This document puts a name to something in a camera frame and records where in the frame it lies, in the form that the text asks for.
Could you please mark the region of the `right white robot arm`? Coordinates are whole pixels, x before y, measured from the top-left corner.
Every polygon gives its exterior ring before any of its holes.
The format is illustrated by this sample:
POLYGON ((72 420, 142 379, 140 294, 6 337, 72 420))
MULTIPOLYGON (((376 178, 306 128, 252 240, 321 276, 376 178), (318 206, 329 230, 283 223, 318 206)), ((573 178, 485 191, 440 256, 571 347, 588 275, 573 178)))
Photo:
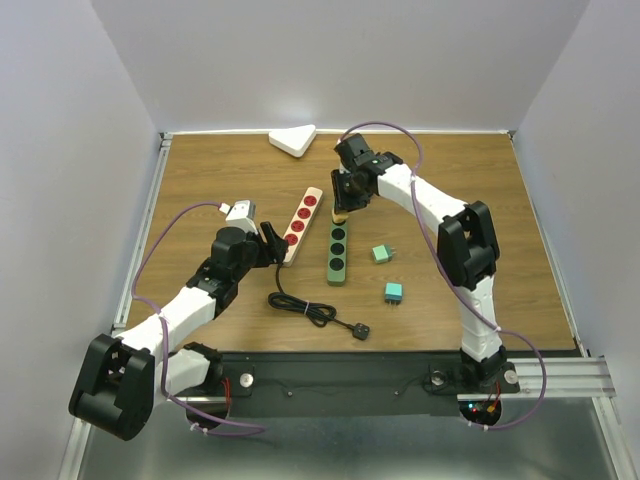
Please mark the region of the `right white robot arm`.
POLYGON ((459 304, 461 381, 472 390, 493 384, 507 356, 493 299, 500 249, 489 207, 444 193, 397 155, 374 152, 360 134, 342 137, 334 151, 341 162, 331 173, 334 211, 343 214, 363 209, 378 196, 415 216, 459 304))

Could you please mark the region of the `yellow charger plug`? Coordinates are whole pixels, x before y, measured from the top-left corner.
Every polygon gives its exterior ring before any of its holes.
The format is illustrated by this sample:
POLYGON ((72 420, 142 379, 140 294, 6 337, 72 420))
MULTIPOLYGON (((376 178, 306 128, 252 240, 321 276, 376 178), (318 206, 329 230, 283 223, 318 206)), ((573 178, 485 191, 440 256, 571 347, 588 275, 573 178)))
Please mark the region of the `yellow charger plug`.
POLYGON ((332 222, 335 225, 341 225, 348 220, 349 214, 347 212, 337 212, 333 210, 331 212, 332 222))

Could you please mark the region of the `green black power strip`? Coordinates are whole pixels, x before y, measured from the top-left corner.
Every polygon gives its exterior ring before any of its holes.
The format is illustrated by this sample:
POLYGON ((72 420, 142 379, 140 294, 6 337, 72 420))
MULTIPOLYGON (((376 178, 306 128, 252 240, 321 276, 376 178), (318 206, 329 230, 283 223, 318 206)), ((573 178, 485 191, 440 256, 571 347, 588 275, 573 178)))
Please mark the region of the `green black power strip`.
POLYGON ((329 286, 342 286, 346 282, 348 223, 331 222, 326 281, 329 286))

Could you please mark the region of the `teal charger plug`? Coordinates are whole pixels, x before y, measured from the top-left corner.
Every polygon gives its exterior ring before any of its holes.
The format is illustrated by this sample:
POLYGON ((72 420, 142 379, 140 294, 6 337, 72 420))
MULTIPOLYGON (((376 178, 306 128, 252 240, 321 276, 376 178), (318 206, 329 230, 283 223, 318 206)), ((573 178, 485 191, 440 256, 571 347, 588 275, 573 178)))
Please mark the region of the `teal charger plug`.
POLYGON ((387 282, 384 289, 384 301, 388 304, 398 305, 404 298, 403 285, 400 283, 387 282))

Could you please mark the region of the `green charger plug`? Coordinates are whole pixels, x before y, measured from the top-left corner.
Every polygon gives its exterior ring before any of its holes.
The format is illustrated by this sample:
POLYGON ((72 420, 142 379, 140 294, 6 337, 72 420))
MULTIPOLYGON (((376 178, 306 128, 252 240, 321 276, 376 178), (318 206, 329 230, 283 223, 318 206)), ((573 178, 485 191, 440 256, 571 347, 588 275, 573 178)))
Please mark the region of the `green charger plug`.
POLYGON ((377 245, 372 248, 372 256, 376 264, 390 262, 394 257, 395 251, 388 244, 377 245))

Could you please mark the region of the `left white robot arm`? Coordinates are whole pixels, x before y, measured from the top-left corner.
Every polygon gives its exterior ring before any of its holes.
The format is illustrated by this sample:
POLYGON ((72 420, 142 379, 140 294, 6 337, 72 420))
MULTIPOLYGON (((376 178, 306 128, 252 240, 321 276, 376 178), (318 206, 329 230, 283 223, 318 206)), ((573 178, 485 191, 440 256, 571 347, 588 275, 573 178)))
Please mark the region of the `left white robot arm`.
POLYGON ((223 371, 215 351, 182 347, 193 331, 235 300, 253 268, 283 263, 289 244, 268 222, 260 232, 220 229, 209 256, 165 306, 117 336, 100 334, 87 348, 68 404, 69 413, 122 440, 133 439, 155 407, 194 387, 215 392, 223 371))

